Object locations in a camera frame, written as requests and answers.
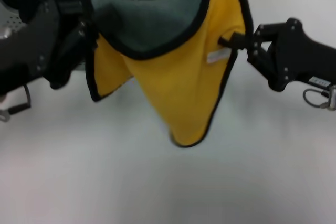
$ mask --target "perforated metal plate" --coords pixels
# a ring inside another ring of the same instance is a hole
[[[0,0],[0,27],[9,27],[13,32],[19,31],[26,24],[19,17],[17,10],[8,7]]]

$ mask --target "white surface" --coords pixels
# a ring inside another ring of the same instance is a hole
[[[255,25],[295,16],[336,46],[330,3],[250,0]],[[207,139],[183,150],[136,83],[94,104],[81,72],[36,81],[33,108],[0,124],[0,223],[334,224],[336,113],[305,87],[272,92],[242,52]]]

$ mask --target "yellow cloth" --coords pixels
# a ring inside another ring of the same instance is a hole
[[[240,1],[210,0],[206,18],[194,36],[154,59],[131,59],[101,36],[94,59],[98,94],[107,96],[134,75],[169,125],[175,144],[194,146],[204,138],[222,95],[221,83],[226,82],[222,78],[228,59],[207,63],[207,55],[220,50],[218,40],[222,37],[229,41],[233,32],[245,34]]]

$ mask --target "white table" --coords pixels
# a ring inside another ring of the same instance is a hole
[[[336,47],[334,0],[249,1],[256,26],[298,17]],[[187,150],[137,83],[98,104],[82,72],[59,91],[29,87],[33,108],[0,124],[1,224],[335,223],[336,113],[305,104],[304,84],[271,91],[245,52]]]

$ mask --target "white label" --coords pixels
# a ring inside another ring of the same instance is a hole
[[[208,64],[215,63],[219,60],[224,60],[230,58],[231,55],[231,49],[224,47],[221,50],[215,51],[215,52],[210,52],[208,54],[208,57],[206,59],[206,62]]]
[[[312,78],[310,78],[309,82],[323,86],[323,87],[327,87],[331,84],[331,82],[317,78],[315,76],[313,76]]]

